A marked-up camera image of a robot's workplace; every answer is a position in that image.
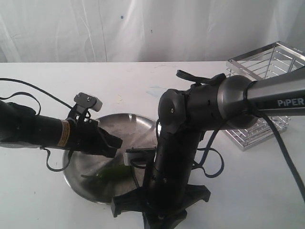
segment table surface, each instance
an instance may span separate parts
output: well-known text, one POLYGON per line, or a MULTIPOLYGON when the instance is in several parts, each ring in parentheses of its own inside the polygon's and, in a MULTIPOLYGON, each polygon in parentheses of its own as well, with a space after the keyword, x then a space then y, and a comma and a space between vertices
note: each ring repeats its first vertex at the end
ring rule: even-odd
MULTIPOLYGON (((168 88, 186 90, 190 86, 175 76, 177 69, 212 77, 226 67, 225 62, 1 63, 0 76, 32 83, 70 105, 78 92, 93 94, 103 101, 101 111, 91 113, 93 118, 135 113, 156 120, 160 96, 168 88)), ((32 93, 42 105, 42 115, 65 119, 68 114, 66 107, 32 88, 8 82, 0 86, 1 97, 17 91, 32 93)), ((12 100, 38 109, 28 97, 12 100)), ((305 118, 293 117, 282 134, 303 180, 304 133, 305 118)), ((189 207, 178 229, 305 228, 305 205, 274 138, 242 152, 219 133, 213 146, 224 157, 224 172, 214 179, 200 170, 192 172, 189 182, 205 184, 211 198, 189 207)), ((61 166, 62 153, 52 150, 50 163, 55 167, 61 166)), ((109 205, 79 197, 62 173, 46 168, 45 160, 46 153, 39 149, 0 149, 0 228, 143 228, 141 213, 125 212, 113 218, 109 205)), ((211 153, 207 172, 213 173, 219 166, 219 158, 211 153)))

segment warning sticker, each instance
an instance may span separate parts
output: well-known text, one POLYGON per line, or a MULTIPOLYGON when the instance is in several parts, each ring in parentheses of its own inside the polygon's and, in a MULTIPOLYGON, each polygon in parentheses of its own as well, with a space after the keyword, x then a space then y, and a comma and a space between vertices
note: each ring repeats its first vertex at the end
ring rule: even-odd
POLYGON ((61 120, 61 124, 62 124, 61 138, 57 146, 65 147, 70 136, 70 124, 68 121, 63 121, 63 120, 61 120))

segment wire basket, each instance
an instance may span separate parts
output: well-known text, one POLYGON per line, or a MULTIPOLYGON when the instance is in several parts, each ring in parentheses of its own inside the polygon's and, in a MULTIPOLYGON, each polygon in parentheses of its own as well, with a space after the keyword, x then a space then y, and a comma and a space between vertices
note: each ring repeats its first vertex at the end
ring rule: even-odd
MULTIPOLYGON (((243 75, 251 80, 264 80, 270 77, 294 71, 305 65, 302 51, 283 42, 275 42, 251 52, 231 58, 227 61, 227 76, 243 75)), ((288 116, 270 117, 277 130, 287 129, 288 116)), ((225 130, 241 150, 247 150, 273 136, 269 125, 262 118, 249 129, 225 130)))

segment piper logo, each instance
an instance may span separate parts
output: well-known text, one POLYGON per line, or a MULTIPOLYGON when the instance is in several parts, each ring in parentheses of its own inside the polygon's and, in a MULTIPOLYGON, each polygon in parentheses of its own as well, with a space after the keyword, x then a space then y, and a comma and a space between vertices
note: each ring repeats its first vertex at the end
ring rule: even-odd
POLYGON ((280 99, 280 100, 277 100, 277 104, 278 104, 279 107, 300 106, 300 105, 304 105, 304 99, 303 98, 280 99))

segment green object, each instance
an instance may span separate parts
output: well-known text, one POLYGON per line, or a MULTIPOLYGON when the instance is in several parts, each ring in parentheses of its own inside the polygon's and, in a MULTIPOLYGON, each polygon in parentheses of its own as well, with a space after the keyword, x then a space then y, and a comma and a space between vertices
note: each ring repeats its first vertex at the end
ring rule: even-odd
POLYGON ((83 178, 94 178, 102 181, 117 181, 131 176, 130 166, 118 165, 104 168, 95 176, 81 175, 83 178))

